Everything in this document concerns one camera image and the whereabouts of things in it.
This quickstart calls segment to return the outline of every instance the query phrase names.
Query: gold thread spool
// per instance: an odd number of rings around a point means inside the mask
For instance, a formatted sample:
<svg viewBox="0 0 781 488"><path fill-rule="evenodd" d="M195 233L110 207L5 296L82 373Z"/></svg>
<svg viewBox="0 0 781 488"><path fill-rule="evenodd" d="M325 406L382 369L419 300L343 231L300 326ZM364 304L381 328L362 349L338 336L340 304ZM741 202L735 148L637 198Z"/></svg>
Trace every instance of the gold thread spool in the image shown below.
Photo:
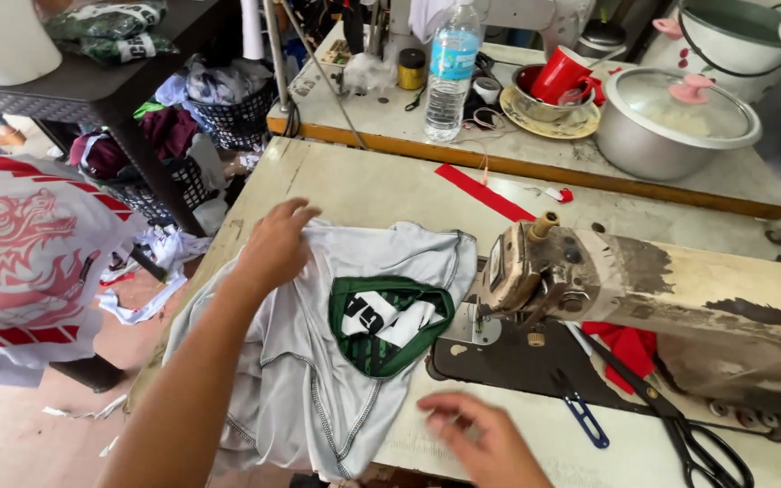
<svg viewBox="0 0 781 488"><path fill-rule="evenodd" d="M419 89L423 86L424 67L427 56L422 50L408 48L399 52L399 63L396 65L396 84L401 89Z"/></svg>

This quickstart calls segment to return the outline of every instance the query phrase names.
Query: white table surface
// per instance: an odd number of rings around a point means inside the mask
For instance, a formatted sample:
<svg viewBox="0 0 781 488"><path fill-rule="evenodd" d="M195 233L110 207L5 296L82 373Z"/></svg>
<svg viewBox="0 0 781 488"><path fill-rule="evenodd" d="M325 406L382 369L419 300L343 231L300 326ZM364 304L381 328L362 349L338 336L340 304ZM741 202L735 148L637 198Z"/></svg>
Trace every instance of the white table surface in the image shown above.
<svg viewBox="0 0 781 488"><path fill-rule="evenodd" d="M331 30L328 37L321 43L319 49L316 50L316 56L320 58L333 41L340 38L343 38L341 22ZM544 62L544 53L538 50L526 50L485 42L482 51L497 61L518 64ZM609 70L618 67L628 69L634 66L634 64L624 62L606 61L597 67L593 75L604 79ZM339 68L324 67L329 75L332 71L339 70ZM510 83L511 74L516 68L518 67L515 65L497 62L493 73L503 85L507 86ZM324 81L320 80L319 70L313 61L307 62L289 86L292 98L298 104L303 124L316 124L348 130L342 113L333 101L335 95L331 93ZM425 103L411 112L404 110L404 107L413 100L414 94L414 91L395 86L382 93L373 90L365 96L345 96L342 98L342 104L351 117L355 128L363 134L413 141L437 148L453 148L472 153L483 153L482 146L474 142L447 144L430 141L423 134ZM380 103L378 101L380 97L387 98L388 102ZM275 105L271 109L268 119L285 118L286 116L279 111L278 105ZM514 126L513 122L507 120L506 122L508 125ZM475 139L485 135L478 129L468 131L464 129L457 139ZM490 156L548 165L557 169L582 171L594 176L644 182L631 174L616 169L607 162L590 137L576 141L560 141L519 129L500 139L483 140L483 143ZM781 181L767 168L765 162L752 147L724 151L705 169L678 182L655 184L781 206Z"/></svg>
<svg viewBox="0 0 781 488"><path fill-rule="evenodd" d="M460 228L478 239L478 252L488 255L495 237L508 225L505 217L434 174L438 164L396 155L366 153L326 143L276 137L261 158L229 212L201 267L190 280L186 303L245 244L255 221L276 203L300 195L320 206L323 219L339 225L388 227L396 221L417 221L428 229ZM477 178L479 172L463 169ZM763 223L691 206L572 188L573 202L558 205L528 188L550 183L493 174L489 187L534 215L555 210L568 227L601 223L610 234L678 244L689 248L742 254L772 260L781 248L765 237ZM167 331L160 345L167 343ZM156 350L160 357L164 347ZM152 381L158 361L141 371L127 409L140 400ZM502 388L432 380L418 368L406 403L375 457L375 462L439 476L466 479L450 453L434 443L423 428L415 400L430 392L460 389L508 409L557 485L680 486L678 458L656 418L592 406L611 440L595 449L568 407L558 399ZM781 445L750 434L718 430L752 468L757 486L781 486Z"/></svg>

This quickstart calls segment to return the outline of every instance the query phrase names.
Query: pink lid handle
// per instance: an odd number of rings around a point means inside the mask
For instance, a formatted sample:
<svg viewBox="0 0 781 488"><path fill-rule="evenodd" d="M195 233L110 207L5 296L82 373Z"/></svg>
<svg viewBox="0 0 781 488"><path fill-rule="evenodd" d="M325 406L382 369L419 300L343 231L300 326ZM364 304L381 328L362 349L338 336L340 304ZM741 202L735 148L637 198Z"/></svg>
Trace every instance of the pink lid handle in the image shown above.
<svg viewBox="0 0 781 488"><path fill-rule="evenodd" d="M667 90L677 100L681 100L686 103L707 103L710 98L701 93L699 90L702 88L710 88L715 85L710 78L704 75L685 75L683 76L683 83L671 85Z"/></svg>
<svg viewBox="0 0 781 488"><path fill-rule="evenodd" d="M653 27L656 27L659 32L664 32L672 41L683 37L683 29L679 27L679 22L672 18L657 18L653 21Z"/></svg>

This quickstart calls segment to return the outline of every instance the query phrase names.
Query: red mug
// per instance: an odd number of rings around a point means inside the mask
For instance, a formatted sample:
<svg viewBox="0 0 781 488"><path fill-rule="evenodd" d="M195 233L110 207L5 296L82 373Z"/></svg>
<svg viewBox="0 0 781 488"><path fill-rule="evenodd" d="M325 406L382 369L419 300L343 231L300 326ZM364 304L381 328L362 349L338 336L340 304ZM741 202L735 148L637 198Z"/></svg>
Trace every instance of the red mug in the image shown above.
<svg viewBox="0 0 781 488"><path fill-rule="evenodd" d="M580 97L589 96L589 92L598 83L598 80L590 75L593 72L587 68L589 61L565 46L556 48L550 56L548 63L538 73L536 81L532 83L529 94L542 102L557 105L559 97L570 89L581 88Z"/></svg>

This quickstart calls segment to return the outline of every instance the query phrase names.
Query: hand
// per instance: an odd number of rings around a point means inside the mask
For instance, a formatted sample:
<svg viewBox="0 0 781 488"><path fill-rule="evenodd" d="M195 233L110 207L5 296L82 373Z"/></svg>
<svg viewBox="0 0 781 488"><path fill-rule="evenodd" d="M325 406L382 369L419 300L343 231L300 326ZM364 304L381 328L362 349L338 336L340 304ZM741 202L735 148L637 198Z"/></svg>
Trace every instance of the hand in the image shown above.
<svg viewBox="0 0 781 488"><path fill-rule="evenodd" d="M428 395L418 400L418 408L432 411L427 427L454 452L479 488L552 486L505 410L459 392ZM465 434L472 424L481 434L476 440Z"/></svg>
<svg viewBox="0 0 781 488"><path fill-rule="evenodd" d="M321 210L306 198L292 198L259 219L240 252L233 275L255 284L263 294L290 282L309 261L309 244L300 231Z"/></svg>

